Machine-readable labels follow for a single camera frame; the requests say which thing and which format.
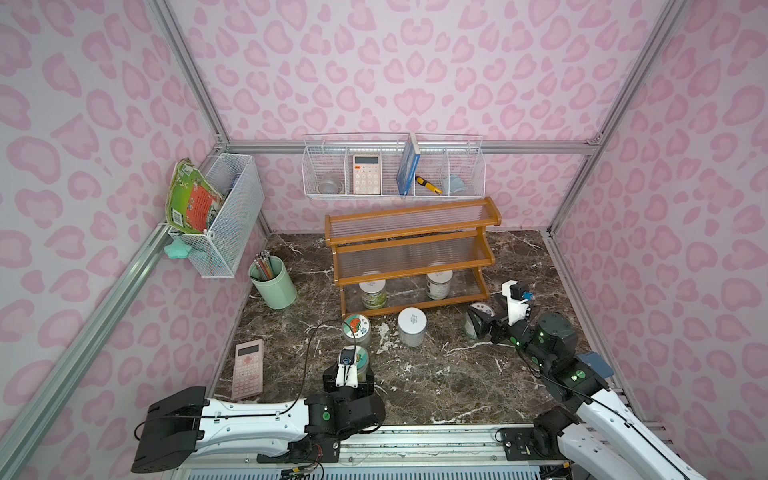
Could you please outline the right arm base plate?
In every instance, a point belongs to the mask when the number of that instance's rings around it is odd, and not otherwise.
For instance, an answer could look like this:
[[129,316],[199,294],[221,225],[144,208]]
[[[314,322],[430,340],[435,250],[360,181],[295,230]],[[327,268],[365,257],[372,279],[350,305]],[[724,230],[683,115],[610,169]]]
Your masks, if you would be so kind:
[[507,461],[546,460],[538,449],[533,427],[505,427],[496,431],[494,438],[504,450]]

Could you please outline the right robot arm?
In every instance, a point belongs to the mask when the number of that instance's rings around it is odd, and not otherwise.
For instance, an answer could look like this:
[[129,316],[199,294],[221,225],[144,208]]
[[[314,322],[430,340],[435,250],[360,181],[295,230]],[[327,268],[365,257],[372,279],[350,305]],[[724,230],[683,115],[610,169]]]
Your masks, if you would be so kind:
[[563,458],[594,479],[701,478],[577,355],[578,335],[562,314],[545,312],[532,324],[525,313],[475,303],[467,309],[467,323],[476,338],[514,347],[558,403],[535,418],[529,434],[506,441],[507,452]]

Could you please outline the tomato lid seed jar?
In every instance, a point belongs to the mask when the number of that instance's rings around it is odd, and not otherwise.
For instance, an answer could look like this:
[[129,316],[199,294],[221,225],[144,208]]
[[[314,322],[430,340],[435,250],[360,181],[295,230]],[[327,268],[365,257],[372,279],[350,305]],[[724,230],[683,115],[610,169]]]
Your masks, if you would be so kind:
[[362,314],[352,314],[342,321],[342,335],[350,345],[366,346],[371,338],[371,322]]

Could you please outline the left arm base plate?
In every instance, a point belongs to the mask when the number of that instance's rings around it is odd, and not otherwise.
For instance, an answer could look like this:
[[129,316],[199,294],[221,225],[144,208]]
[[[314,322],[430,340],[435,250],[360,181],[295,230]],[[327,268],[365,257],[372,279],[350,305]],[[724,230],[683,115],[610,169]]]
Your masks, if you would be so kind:
[[259,464],[336,463],[339,458],[340,441],[325,433],[307,434],[300,440],[288,443],[288,450],[281,455],[259,454]]

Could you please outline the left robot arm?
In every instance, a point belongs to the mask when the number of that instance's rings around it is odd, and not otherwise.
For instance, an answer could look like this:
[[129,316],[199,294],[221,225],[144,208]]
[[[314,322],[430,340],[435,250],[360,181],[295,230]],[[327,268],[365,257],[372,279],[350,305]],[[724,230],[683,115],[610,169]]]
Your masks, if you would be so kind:
[[339,366],[323,373],[323,390],[287,403],[232,403],[193,386],[148,407],[131,466],[164,472],[190,458],[244,454],[258,463],[335,463],[342,442],[384,423],[375,376],[338,386]]

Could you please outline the sunflower lid yellow jar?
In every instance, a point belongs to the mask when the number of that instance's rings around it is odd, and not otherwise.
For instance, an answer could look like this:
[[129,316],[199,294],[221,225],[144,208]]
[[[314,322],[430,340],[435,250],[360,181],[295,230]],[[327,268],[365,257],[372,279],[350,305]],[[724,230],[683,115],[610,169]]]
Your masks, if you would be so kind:
[[355,366],[357,368],[357,378],[360,382],[365,381],[369,370],[369,353],[363,346],[355,347]]

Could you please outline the white lid grey jar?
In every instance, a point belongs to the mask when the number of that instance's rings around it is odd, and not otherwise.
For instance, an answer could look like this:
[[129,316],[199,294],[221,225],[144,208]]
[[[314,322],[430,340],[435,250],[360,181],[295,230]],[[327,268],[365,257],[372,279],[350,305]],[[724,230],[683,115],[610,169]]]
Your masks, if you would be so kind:
[[427,317],[415,307],[407,307],[398,315],[398,332],[402,343],[408,347],[419,347],[426,334]]

